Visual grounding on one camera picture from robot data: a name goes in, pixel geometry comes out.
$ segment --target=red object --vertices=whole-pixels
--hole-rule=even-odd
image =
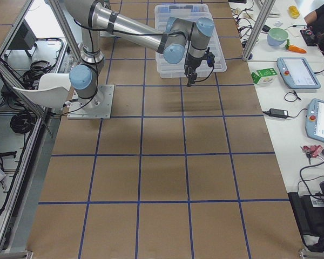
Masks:
[[[316,158],[323,150],[323,147],[321,145],[318,146],[310,146],[310,149],[312,151],[312,157]]]

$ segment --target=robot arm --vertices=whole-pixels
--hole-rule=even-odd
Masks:
[[[161,32],[103,7],[98,0],[65,0],[65,4],[70,15],[82,25],[81,53],[87,64],[99,64],[103,59],[99,49],[99,31],[91,29],[105,29],[110,34],[163,53],[165,60],[171,64],[182,60],[186,42],[189,41],[190,48],[185,60],[188,85],[195,83],[195,70],[202,60],[206,59],[209,67],[214,66],[214,56],[207,48],[214,23],[208,18],[200,18],[194,23],[171,17],[166,32]]]

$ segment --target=power adapter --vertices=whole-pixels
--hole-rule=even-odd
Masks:
[[[263,113],[270,117],[276,117],[276,118],[282,118],[282,119],[287,119],[289,117],[288,111],[280,110],[280,109],[271,108],[271,109],[269,109],[269,111],[266,111]]]
[[[268,32],[271,28],[268,25],[264,25],[261,29],[263,32]]]

